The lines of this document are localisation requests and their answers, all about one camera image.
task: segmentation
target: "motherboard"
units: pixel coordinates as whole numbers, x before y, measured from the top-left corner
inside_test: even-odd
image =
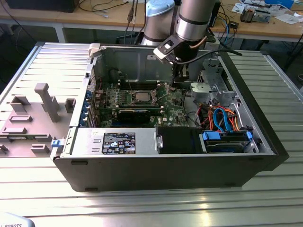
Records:
[[[184,89],[167,83],[103,84],[99,94],[98,127],[188,126]]]

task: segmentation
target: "workbench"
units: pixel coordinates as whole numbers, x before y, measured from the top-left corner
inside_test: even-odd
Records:
[[[34,92],[39,82],[49,84],[58,102],[76,98],[90,63],[88,48],[37,44],[0,96],[0,126],[16,95],[41,101]],[[47,154],[2,155],[0,211],[29,217],[36,227],[302,226],[303,96],[268,55],[241,53],[231,55],[232,62],[290,155],[273,172],[259,173],[241,188],[75,192]]]
[[[92,0],[93,5],[101,2],[103,1]],[[296,23],[289,25],[276,18],[271,18],[268,24],[257,22],[247,24],[240,22],[240,15],[238,13],[232,13],[229,11],[232,9],[231,4],[234,5],[238,1],[222,0],[222,2],[226,14],[231,18],[231,20],[239,23],[239,28],[235,36],[236,38],[297,42],[303,33],[303,27],[301,24]],[[100,6],[99,9],[108,8],[121,3],[123,3],[123,0],[115,0],[107,5]],[[81,6],[88,10],[91,9],[89,0],[84,2]],[[10,9],[6,3],[5,7],[22,25],[55,28],[58,41],[61,43],[66,43],[67,40],[65,37],[64,28],[125,31],[127,25],[126,19],[131,4],[125,4],[113,9],[109,9],[106,13],[108,18],[92,12],[83,11],[79,7],[77,7],[73,13]],[[293,9],[303,10],[303,7],[294,4]],[[7,14],[7,12],[4,11],[2,7],[0,7],[0,24],[16,24],[16,22]],[[139,31],[143,25],[144,4],[139,3],[134,31]],[[212,28],[212,31],[216,35],[220,36],[222,33],[224,33],[225,29],[220,20],[216,21],[215,27]]]

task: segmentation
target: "wooden table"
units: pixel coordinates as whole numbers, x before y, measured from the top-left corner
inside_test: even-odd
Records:
[[[102,3],[105,0],[92,0],[92,4]],[[240,22],[240,15],[232,13],[232,5],[237,0],[222,0],[223,7],[226,14],[231,20],[238,22],[239,27],[236,34],[237,38],[245,39],[258,39],[258,40],[276,40],[276,41],[289,41],[297,42],[303,33],[301,24],[296,23],[289,25],[276,18],[271,18],[268,24],[266,23],[242,23]],[[116,4],[123,3],[123,0],[114,0],[107,5],[101,5],[98,9],[109,8]],[[83,8],[90,10],[90,2],[87,0],[81,5]],[[127,15],[131,4],[125,4],[116,8],[109,9],[106,15],[108,18],[97,15],[92,12],[86,12],[80,8],[76,8],[73,13],[63,13],[54,11],[42,10],[22,10],[10,9],[5,4],[6,9],[10,14],[18,20],[22,25],[31,26],[50,26],[54,27],[58,36],[59,42],[67,42],[64,34],[64,28],[82,28],[82,29],[97,29],[97,30],[119,30],[124,31],[127,25]],[[299,9],[299,6],[294,5],[294,9]],[[139,3],[138,13],[135,25],[135,31],[139,31],[144,24],[144,4]],[[7,14],[6,11],[0,6],[0,24],[16,24],[16,22]],[[212,28],[215,34],[220,35],[224,32],[224,27],[218,20],[215,27]]]

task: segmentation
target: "blue cable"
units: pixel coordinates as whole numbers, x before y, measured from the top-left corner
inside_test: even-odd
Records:
[[[229,27],[228,27],[228,24],[227,24],[226,20],[224,20],[223,18],[220,18],[220,17],[219,17],[219,19],[222,20],[226,25],[227,36],[226,36],[225,41],[224,41],[224,44],[226,44],[226,42],[228,40],[228,35],[229,35]]]
[[[223,113],[223,117],[224,117],[224,123],[225,123],[225,127],[226,127],[226,130],[227,131],[232,131],[232,128],[231,126],[228,124],[228,116],[227,116],[227,113],[224,109],[222,108],[217,108],[215,109],[214,111],[214,124],[215,126],[221,131],[221,132],[224,132],[223,128],[221,128],[219,125],[218,125],[218,122],[217,122],[217,112],[221,110],[222,113]]]

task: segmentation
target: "warning label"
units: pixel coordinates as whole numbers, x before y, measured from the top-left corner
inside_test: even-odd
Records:
[[[102,153],[105,155],[135,154],[135,133],[104,133]]]

